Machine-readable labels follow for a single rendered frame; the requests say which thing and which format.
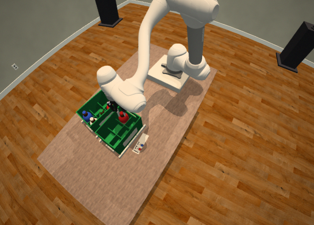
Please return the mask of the green crate with dividers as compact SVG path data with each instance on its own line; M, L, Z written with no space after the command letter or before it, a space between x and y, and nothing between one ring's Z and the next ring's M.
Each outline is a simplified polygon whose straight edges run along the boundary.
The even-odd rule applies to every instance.
M126 111L129 120L123 124L119 121L118 114L113 112L105 122L96 130L100 139L110 145L113 150L121 154L131 140L143 127L141 120L134 114Z
M86 124L94 131L96 130L105 122L105 120L113 113L113 111L109 108L107 110L107 101L109 101L104 93L97 93L95 96L93 96L87 103L85 103L76 113L82 118L84 122L86 122L83 119L83 111L90 112L94 118L97 118L97 120L90 125L90 121ZM99 111L100 109L105 110L100 117L99 117Z

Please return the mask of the cream bottle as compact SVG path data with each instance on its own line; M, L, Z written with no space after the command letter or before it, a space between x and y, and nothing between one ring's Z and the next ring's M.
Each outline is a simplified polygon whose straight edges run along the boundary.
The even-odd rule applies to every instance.
M97 118L91 117L91 118L90 118L90 125L93 124L96 120L97 120Z

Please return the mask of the cream paper strip with colored squares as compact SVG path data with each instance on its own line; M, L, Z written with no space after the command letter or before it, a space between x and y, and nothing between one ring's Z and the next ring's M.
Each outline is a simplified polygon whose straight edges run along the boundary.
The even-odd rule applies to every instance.
M149 135L143 133L132 151L139 154L148 137Z

